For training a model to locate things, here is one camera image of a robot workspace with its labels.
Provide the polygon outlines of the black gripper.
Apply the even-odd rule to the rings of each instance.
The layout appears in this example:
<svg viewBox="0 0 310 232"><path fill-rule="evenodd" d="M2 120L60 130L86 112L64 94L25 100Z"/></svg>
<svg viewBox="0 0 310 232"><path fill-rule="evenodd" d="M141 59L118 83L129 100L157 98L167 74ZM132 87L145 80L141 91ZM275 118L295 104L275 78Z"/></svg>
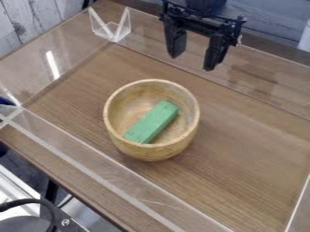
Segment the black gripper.
<svg viewBox="0 0 310 232"><path fill-rule="evenodd" d="M227 0L161 0L160 20L163 22L165 48L176 58L187 48L187 31L209 38L203 69L209 72L224 60L228 46L236 46L240 30L247 22L239 14L221 16Z"/></svg>

